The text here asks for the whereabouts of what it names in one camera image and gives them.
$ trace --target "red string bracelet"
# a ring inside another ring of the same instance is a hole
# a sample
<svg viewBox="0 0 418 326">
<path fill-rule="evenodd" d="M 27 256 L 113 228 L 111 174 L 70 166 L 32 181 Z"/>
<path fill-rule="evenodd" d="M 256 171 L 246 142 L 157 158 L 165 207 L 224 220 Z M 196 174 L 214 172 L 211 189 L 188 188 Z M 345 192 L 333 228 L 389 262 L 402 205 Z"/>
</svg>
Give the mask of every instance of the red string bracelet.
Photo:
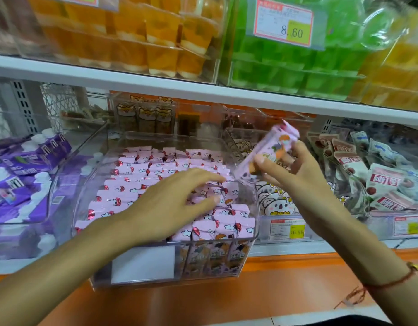
<svg viewBox="0 0 418 326">
<path fill-rule="evenodd" d="M 363 284 L 363 288 L 361 288 L 359 290 L 357 289 L 358 288 L 358 286 L 357 286 L 356 288 L 354 288 L 354 290 L 350 294 L 348 294 L 346 296 L 346 298 L 343 301 L 339 302 L 339 304 L 337 306 L 335 306 L 334 309 L 336 309 L 342 303 L 345 304 L 345 305 L 354 306 L 356 304 L 359 304 L 359 303 L 363 302 L 365 297 L 366 297 L 366 291 L 370 292 L 370 291 L 374 291 L 374 290 L 385 290 L 385 289 L 393 287 L 395 285 L 404 283 L 405 281 L 410 279 L 416 272 L 418 272 L 418 265 L 416 265 L 414 263 L 411 263 L 411 262 L 407 262 L 407 266 L 408 266 L 408 268 L 410 268 L 410 272 L 406 276 L 403 276 L 401 279 L 396 280 L 396 281 L 392 281 L 391 283 L 387 283 L 387 284 L 384 284 L 384 285 L 366 285 L 366 284 Z M 360 294 L 358 299 L 356 299 L 353 302 L 349 301 L 351 298 L 353 298 L 357 294 Z"/>
</svg>

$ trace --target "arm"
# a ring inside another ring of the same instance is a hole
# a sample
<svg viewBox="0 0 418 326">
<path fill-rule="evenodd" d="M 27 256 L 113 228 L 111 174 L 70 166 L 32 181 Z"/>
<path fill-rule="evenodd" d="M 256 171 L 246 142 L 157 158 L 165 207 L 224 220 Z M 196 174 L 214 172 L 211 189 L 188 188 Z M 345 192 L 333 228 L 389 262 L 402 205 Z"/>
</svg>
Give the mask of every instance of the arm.
<svg viewBox="0 0 418 326">
<path fill-rule="evenodd" d="M 149 187 L 124 212 L 94 221 L 52 253 L 0 281 L 0 326 L 37 325 L 82 282 L 121 253 L 163 240 L 213 209 L 219 196 L 185 205 L 188 194 L 208 181 L 225 179 L 196 168 L 170 176 Z"/>
<path fill-rule="evenodd" d="M 378 241 L 365 225 L 354 219 L 333 195 L 316 160 L 302 142 L 283 162 L 290 171 L 263 156 L 256 165 L 264 178 L 288 192 L 307 224 L 343 258 L 357 278 L 367 285 L 384 285 L 406 276 L 410 269 L 397 255 Z M 399 326 L 418 325 L 418 277 L 383 290 L 371 290 L 387 317 Z"/>
</svg>

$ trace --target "floor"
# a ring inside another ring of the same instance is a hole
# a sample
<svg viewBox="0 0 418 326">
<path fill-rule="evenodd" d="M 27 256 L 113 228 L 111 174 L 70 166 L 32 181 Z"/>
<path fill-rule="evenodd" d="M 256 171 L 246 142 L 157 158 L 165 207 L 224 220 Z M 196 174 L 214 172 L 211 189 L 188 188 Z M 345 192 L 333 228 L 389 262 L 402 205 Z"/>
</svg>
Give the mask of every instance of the floor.
<svg viewBox="0 0 418 326">
<path fill-rule="evenodd" d="M 318 323 L 346 315 L 362 315 L 386 322 L 390 322 L 379 306 L 358 307 L 353 309 L 336 309 L 330 311 L 308 312 L 296 315 L 279 316 L 272 318 L 242 320 L 234 323 L 213 324 L 208 326 L 297 326 Z"/>
</svg>

